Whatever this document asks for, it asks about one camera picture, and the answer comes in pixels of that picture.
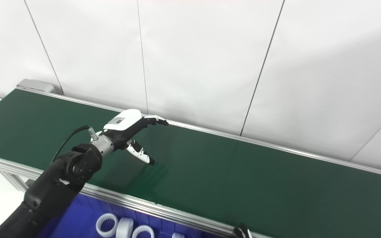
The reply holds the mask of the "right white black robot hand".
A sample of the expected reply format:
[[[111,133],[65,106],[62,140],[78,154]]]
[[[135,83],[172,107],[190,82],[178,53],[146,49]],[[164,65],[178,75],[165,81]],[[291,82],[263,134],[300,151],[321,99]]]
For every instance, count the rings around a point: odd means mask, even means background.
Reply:
[[[238,238],[253,238],[252,233],[244,223],[235,226],[233,232]]]

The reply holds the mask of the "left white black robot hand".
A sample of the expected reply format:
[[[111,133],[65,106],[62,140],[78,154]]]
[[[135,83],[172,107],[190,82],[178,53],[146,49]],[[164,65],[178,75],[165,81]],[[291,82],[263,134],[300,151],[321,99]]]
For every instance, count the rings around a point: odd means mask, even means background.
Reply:
[[[161,124],[168,126],[169,123],[158,115],[143,116],[138,109],[127,109],[116,115],[103,128],[102,135],[109,138],[113,151],[127,150],[145,164],[154,165],[155,160],[151,158],[142,145],[133,137],[148,125]]]

